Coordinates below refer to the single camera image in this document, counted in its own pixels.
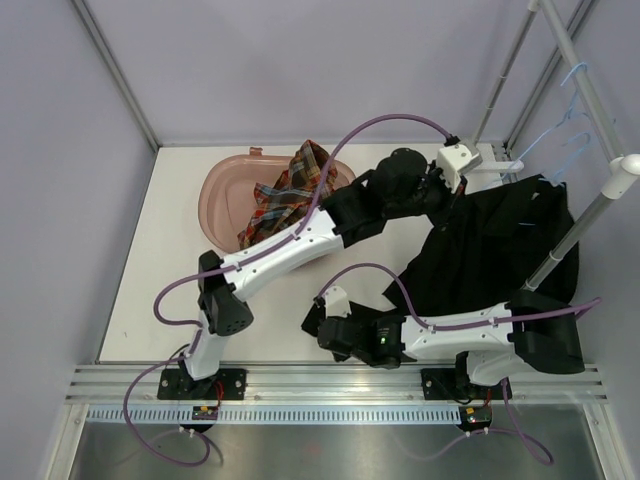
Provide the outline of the black shirt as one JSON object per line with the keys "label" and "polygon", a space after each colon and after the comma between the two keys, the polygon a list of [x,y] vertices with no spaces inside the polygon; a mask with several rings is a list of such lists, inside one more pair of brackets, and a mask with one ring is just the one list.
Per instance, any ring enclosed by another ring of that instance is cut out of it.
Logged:
{"label": "black shirt", "polygon": [[568,192],[536,175],[458,200],[384,297],[392,313],[442,316],[508,302],[573,226]]}

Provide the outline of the red plaid shirt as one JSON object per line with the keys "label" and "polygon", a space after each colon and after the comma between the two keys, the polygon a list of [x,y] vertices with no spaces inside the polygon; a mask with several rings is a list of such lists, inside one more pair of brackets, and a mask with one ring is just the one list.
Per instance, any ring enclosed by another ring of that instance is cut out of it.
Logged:
{"label": "red plaid shirt", "polygon": [[272,184],[256,183],[256,207],[246,227],[238,233],[241,249],[251,247],[302,220],[320,185],[329,153],[306,140]]}

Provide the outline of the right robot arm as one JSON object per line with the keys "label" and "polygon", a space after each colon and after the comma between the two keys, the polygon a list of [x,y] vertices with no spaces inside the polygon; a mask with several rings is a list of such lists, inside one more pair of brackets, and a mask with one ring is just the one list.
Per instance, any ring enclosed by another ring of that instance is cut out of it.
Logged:
{"label": "right robot arm", "polygon": [[397,369],[421,361],[455,363],[437,381],[467,400],[514,374],[575,375],[585,369],[577,320],[583,308],[519,290],[507,302],[436,317],[382,312],[332,287],[314,299],[302,328],[337,362]]}

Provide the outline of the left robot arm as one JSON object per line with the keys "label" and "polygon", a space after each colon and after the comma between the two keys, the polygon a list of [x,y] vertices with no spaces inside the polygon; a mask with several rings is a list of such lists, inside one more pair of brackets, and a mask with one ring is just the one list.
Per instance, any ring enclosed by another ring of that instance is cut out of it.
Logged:
{"label": "left robot arm", "polygon": [[409,148],[396,149],[330,194],[313,190],[306,212],[292,225],[234,254],[202,254],[203,326],[184,362],[180,387],[195,399],[213,391],[227,338],[253,322],[248,300],[255,293],[295,268],[379,235],[392,219],[449,211],[477,161],[477,152],[462,143],[444,146],[433,161]]}

